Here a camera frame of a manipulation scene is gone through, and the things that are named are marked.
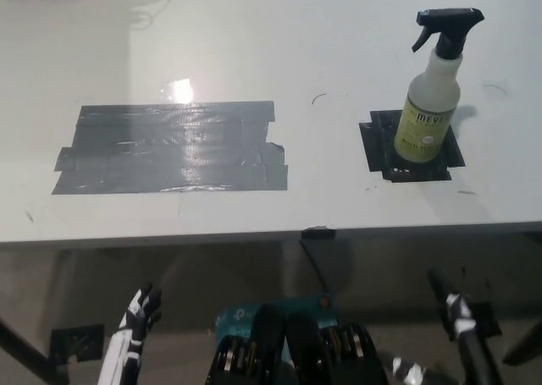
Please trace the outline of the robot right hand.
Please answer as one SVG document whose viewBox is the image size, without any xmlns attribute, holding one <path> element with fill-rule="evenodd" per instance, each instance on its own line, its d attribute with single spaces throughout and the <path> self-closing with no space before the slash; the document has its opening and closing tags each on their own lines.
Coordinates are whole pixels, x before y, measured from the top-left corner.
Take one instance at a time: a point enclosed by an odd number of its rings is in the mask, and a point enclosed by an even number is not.
<svg viewBox="0 0 542 385">
<path fill-rule="evenodd" d="M 428 271 L 428 280 L 439 308 L 444 312 L 444 327 L 456 341 L 463 379 L 431 370 L 398 355 L 383 358 L 393 377 L 403 384 L 502 384 L 495 359 L 484 339 L 473 308 L 461 292 L 439 270 Z"/>
</svg>

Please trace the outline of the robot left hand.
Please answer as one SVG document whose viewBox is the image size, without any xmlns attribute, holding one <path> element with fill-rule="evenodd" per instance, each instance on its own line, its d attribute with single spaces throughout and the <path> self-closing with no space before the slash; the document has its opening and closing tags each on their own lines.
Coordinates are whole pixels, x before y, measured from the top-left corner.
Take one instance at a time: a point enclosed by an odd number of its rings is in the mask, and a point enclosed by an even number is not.
<svg viewBox="0 0 542 385">
<path fill-rule="evenodd" d="M 102 362 L 98 385 L 136 385 L 144 343 L 161 319 L 162 290 L 152 283 L 140 287 L 111 337 Z"/>
</svg>

